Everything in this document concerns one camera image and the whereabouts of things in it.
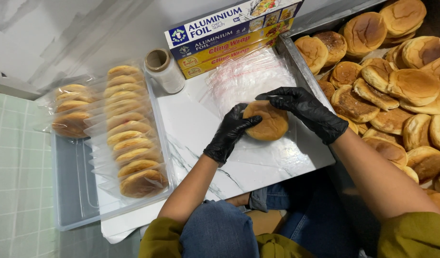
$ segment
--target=stretch film roll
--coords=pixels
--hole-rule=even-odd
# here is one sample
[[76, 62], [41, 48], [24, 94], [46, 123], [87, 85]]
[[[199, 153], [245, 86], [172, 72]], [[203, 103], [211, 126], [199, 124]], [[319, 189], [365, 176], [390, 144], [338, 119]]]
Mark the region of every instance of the stretch film roll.
[[185, 77], [174, 57], [165, 49], [157, 48], [145, 57], [147, 72], [168, 93], [176, 93], [185, 85]]

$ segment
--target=black nitrile glove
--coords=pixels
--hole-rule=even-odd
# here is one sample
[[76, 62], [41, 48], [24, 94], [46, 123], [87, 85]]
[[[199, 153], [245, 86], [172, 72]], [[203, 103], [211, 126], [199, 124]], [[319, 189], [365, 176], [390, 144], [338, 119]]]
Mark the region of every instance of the black nitrile glove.
[[234, 144], [246, 129], [258, 125], [263, 119], [261, 116], [242, 118], [241, 111], [246, 107], [246, 103], [239, 103], [225, 115], [214, 138], [204, 149], [204, 154], [217, 162], [226, 163], [234, 149]]
[[339, 118], [326, 108], [315, 96], [301, 87], [280, 87], [260, 95], [286, 96], [270, 97], [275, 108], [290, 111], [309, 130], [322, 139], [325, 145], [332, 144], [348, 128], [348, 121]]

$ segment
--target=cardboard box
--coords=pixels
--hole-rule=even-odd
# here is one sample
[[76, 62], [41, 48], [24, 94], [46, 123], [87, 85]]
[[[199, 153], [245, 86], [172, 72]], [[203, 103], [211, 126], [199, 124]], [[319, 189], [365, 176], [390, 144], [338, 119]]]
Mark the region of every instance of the cardboard box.
[[291, 19], [303, 0], [250, 0], [165, 32], [174, 58], [180, 60], [263, 27]]
[[194, 67], [191, 67], [189, 69], [183, 70], [182, 73], [185, 75], [185, 78], [189, 79], [192, 77], [195, 77], [197, 75], [200, 75], [202, 73], [208, 72], [212, 69], [215, 69], [217, 66], [225, 62], [226, 60], [230, 60], [232, 58], [238, 58], [241, 56], [244, 56], [248, 53], [251, 53], [254, 50], [257, 50], [261, 47], [273, 47], [275, 45], [276, 39], [278, 36], [275, 36], [273, 38], [267, 38], [265, 40], [262, 40], [260, 42], [257, 42], [255, 44], [246, 46], [244, 48], [238, 49], [236, 51], [230, 52], [223, 56], [218, 56], [215, 58], [212, 58], [206, 62], [203, 62], [199, 65], [196, 65]]
[[263, 29], [248, 33], [225, 43], [212, 46], [199, 53], [184, 57], [177, 62], [182, 70], [189, 69], [190, 67], [199, 65], [217, 56], [223, 56], [229, 52], [241, 49], [267, 38], [275, 38], [280, 33], [288, 31], [292, 26], [292, 22], [293, 18], [281, 21], [275, 25], [264, 27]]

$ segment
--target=cardboard core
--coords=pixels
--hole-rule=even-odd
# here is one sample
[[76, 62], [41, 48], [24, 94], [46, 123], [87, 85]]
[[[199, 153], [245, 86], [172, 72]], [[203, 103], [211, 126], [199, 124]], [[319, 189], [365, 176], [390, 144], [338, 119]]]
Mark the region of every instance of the cardboard core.
[[162, 48], [157, 48], [148, 52], [145, 57], [145, 66], [152, 72], [162, 72], [168, 66], [171, 56], [169, 52]]

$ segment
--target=olive green sleeve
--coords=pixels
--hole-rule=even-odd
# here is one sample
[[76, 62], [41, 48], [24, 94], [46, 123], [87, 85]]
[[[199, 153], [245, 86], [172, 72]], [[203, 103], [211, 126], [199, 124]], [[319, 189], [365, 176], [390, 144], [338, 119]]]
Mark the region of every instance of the olive green sleeve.
[[406, 213], [383, 223], [378, 258], [440, 258], [440, 214]]
[[157, 218], [148, 226], [140, 242], [138, 258], [180, 258], [179, 242], [183, 225], [169, 218]]

